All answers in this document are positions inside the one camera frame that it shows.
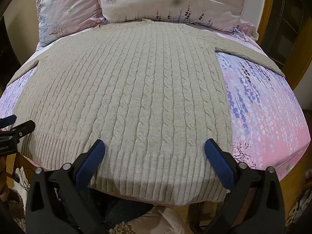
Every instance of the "bed sheet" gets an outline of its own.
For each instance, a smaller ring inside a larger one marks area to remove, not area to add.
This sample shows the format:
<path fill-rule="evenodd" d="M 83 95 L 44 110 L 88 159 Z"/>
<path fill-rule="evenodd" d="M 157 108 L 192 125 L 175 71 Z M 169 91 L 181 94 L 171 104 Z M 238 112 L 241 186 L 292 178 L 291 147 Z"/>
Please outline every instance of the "bed sheet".
<path fill-rule="evenodd" d="M 194 27 L 209 30 L 202 26 Z M 214 33 L 264 54 L 251 38 L 240 31 Z M 34 53 L 28 61 L 55 43 Z M 252 168 L 273 166 L 281 180 L 296 165 L 310 143 L 308 127 L 297 99 L 282 76 L 233 55 L 216 53 L 216 56 L 230 103 L 234 158 Z M 36 67 L 6 88 L 0 98 L 0 118 L 12 114 L 35 70 Z"/>

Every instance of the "ribbed hem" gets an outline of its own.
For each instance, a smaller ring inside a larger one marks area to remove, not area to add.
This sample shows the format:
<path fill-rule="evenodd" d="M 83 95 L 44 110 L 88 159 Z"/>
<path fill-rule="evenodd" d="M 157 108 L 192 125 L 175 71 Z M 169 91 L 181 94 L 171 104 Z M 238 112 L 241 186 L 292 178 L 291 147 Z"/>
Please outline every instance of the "ribbed hem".
<path fill-rule="evenodd" d="M 23 138 L 19 151 L 43 168 L 55 170 L 87 152 L 90 146 L 84 149 L 84 145 L 34 132 Z M 116 196 L 177 206 L 222 201 L 225 196 L 225 189 L 204 156 L 142 154 L 109 148 L 90 187 Z"/>

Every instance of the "cable knit pattern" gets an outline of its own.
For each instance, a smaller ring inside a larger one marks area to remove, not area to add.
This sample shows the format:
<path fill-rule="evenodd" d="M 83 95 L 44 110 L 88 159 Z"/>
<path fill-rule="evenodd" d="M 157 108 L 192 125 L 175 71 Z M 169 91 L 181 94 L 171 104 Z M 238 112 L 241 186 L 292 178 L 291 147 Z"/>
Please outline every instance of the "cable knit pattern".
<path fill-rule="evenodd" d="M 106 155 L 90 187 L 184 205 L 224 198 L 203 145 L 232 151 L 228 98 L 216 51 L 282 74 L 268 57 L 182 24 L 109 24 L 57 42 L 37 65 L 14 113 L 35 131 L 19 151 L 47 169 L 73 162 L 100 138 Z"/>

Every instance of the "floral pillow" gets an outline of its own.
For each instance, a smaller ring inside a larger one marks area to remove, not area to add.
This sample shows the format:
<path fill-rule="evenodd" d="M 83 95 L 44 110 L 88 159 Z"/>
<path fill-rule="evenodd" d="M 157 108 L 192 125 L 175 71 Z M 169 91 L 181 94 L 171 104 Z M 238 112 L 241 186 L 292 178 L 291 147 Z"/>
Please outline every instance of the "floral pillow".
<path fill-rule="evenodd" d="M 201 23 L 230 31 L 240 22 L 245 0 L 100 0 L 109 23 L 142 18 L 154 21 Z"/>
<path fill-rule="evenodd" d="M 103 18 L 98 0 L 36 0 L 36 5 L 39 20 L 37 48 L 94 27 Z"/>

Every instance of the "beige wall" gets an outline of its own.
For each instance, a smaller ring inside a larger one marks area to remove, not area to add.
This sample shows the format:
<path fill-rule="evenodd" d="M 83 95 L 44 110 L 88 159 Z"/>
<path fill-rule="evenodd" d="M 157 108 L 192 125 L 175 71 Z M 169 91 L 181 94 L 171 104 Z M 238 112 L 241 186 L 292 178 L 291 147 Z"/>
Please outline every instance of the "beige wall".
<path fill-rule="evenodd" d="M 4 20 L 13 50 L 23 64 L 39 42 L 36 0 L 12 0 Z"/>
<path fill-rule="evenodd" d="M 302 109 L 312 110 L 312 63 L 294 89 Z"/>

